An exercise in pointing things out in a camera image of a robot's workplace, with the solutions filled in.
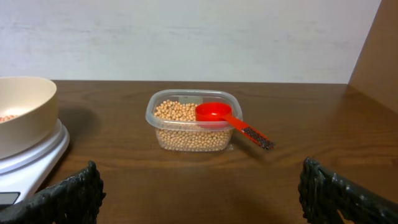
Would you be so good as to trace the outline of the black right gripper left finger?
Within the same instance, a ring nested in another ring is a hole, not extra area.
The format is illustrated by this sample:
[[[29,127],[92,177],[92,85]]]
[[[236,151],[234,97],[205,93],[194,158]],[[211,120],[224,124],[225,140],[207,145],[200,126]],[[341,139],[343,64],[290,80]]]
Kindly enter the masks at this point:
[[[1,224],[95,224],[106,193],[93,161],[79,173],[1,210]]]

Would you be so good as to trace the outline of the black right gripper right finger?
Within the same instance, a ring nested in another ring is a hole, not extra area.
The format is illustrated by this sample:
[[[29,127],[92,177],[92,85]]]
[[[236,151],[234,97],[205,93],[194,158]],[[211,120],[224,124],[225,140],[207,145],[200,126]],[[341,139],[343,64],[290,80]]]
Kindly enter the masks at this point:
[[[306,158],[298,185],[308,223],[397,223],[397,204]]]

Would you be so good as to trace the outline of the red plastic measuring scoop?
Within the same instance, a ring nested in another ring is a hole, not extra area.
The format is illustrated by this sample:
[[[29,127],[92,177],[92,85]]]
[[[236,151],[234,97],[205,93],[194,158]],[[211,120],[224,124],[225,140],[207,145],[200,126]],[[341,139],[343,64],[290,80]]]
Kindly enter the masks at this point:
[[[244,121],[235,118],[233,116],[232,107],[226,103],[210,102],[200,104],[195,109],[195,117],[197,121],[227,121],[253,143],[265,150],[271,150],[275,146],[275,144],[260,131],[256,130]]]

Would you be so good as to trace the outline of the white digital kitchen scale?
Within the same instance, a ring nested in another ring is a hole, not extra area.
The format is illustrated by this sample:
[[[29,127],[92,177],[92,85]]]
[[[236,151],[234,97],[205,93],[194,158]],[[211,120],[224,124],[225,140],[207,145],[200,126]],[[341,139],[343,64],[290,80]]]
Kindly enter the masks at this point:
[[[13,156],[1,159],[1,208],[31,197],[42,185],[70,142],[61,121],[43,140]]]

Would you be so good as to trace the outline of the cream plastic bowl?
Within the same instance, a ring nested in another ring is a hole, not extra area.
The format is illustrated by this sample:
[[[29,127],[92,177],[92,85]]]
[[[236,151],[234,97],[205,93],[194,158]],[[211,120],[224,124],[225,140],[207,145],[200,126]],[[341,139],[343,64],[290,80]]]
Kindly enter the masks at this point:
[[[20,153],[50,134],[58,120],[56,84],[39,77],[1,78],[1,158]]]

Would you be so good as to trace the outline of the soybeans in bowl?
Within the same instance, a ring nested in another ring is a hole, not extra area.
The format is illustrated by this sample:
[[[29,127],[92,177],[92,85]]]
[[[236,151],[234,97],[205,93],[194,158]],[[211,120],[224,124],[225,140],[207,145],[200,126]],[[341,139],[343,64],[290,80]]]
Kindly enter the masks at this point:
[[[12,120],[12,119],[14,119],[14,118],[16,118],[17,117],[17,115],[6,115],[6,116],[1,116],[0,117],[0,123],[3,123],[3,122],[6,122],[6,121],[9,121],[9,120]]]

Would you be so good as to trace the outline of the clear container of soybeans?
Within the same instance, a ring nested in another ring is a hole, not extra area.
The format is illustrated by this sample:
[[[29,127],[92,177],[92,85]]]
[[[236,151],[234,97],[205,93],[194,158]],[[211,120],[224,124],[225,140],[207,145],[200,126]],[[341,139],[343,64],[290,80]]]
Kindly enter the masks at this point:
[[[162,90],[149,100],[146,120],[155,128],[159,145],[170,151],[212,152],[225,149],[234,128],[226,121],[199,121],[195,109],[203,103],[230,105],[233,116],[242,120],[238,100],[216,90]]]

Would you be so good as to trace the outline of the brown right side panel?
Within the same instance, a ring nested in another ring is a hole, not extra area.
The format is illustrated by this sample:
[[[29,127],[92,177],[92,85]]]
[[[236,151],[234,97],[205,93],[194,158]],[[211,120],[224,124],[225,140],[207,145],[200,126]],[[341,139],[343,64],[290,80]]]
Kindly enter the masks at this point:
[[[349,86],[397,112],[397,0],[382,0]]]

